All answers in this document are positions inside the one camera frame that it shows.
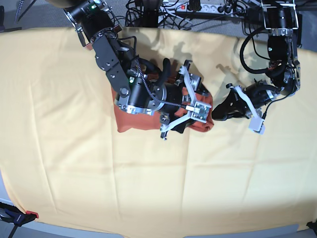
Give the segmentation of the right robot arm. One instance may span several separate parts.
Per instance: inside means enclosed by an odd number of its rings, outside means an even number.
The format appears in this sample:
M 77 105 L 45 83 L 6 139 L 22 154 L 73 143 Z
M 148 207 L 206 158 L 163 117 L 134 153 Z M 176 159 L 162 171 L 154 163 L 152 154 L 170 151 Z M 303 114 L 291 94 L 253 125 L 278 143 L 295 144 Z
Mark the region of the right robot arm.
M 53 0 L 52 5 L 63 9 L 82 46 L 94 50 L 112 88 L 119 132 L 158 129 L 166 138 L 169 131 L 207 132 L 213 127 L 212 96 L 201 78 L 189 72 L 190 60 L 172 75 L 169 59 L 158 67 L 139 57 L 136 46 L 118 36 L 120 27 L 104 0 Z

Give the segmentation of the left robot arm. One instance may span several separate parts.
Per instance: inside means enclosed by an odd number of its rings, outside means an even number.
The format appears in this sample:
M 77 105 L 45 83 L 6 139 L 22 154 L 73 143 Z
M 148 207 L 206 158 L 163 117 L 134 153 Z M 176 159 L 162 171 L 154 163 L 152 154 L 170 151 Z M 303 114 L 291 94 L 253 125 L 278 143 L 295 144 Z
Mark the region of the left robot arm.
M 301 86 L 300 62 L 297 54 L 297 35 L 299 21 L 296 5 L 293 0 L 263 0 L 261 2 L 263 23 L 261 27 L 250 31 L 240 48 L 242 67 L 251 74 L 264 74 L 270 83 L 264 80 L 255 81 L 252 85 L 242 88 L 227 84 L 230 90 L 227 98 L 214 108 L 212 118 L 225 121 L 232 118 L 265 119 L 267 109 L 278 96 L 286 99 L 294 95 Z M 268 67 L 250 68 L 244 58 L 244 51 L 249 41 L 260 33 L 267 33 Z

